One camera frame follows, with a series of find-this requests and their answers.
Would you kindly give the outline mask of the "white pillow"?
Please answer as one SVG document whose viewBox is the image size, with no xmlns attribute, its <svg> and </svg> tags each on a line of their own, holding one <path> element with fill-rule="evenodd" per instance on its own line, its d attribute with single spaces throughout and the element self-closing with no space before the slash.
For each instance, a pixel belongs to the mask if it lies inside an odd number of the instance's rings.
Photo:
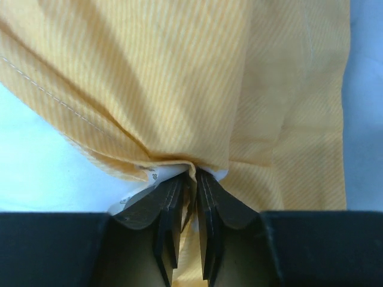
<svg viewBox="0 0 383 287">
<path fill-rule="evenodd" d="M 342 86 L 349 210 L 382 210 L 382 2 L 351 2 Z M 148 186 L 107 175 L 51 125 L 1 88 L 1 210 L 104 212 Z"/>
</svg>

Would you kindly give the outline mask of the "blue and orange pillowcase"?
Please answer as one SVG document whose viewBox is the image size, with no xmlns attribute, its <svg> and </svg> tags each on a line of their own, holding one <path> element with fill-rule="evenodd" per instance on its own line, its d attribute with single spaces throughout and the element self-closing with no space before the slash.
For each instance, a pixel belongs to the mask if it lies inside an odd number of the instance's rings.
<svg viewBox="0 0 383 287">
<path fill-rule="evenodd" d="M 223 172 L 257 210 L 343 209 L 348 1 L 2 1 L 1 82 L 92 163 Z"/>
</svg>

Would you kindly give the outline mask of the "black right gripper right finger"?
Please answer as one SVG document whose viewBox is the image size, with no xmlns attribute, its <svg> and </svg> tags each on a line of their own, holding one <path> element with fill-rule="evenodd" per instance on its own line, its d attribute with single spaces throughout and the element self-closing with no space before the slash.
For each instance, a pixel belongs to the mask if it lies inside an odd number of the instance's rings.
<svg viewBox="0 0 383 287">
<path fill-rule="evenodd" d="M 224 229 L 246 229 L 257 212 L 228 193 L 206 170 L 198 169 L 196 179 L 202 276 L 214 286 L 224 255 Z"/>
</svg>

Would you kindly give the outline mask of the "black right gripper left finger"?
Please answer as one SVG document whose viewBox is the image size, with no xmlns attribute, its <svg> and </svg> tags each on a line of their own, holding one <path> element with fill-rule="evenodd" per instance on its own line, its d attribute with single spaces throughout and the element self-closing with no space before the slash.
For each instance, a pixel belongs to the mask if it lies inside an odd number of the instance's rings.
<svg viewBox="0 0 383 287">
<path fill-rule="evenodd" d="M 127 286 L 171 286 L 178 265 L 186 175 L 159 184 L 117 213 L 121 225 L 123 283 Z"/>
</svg>

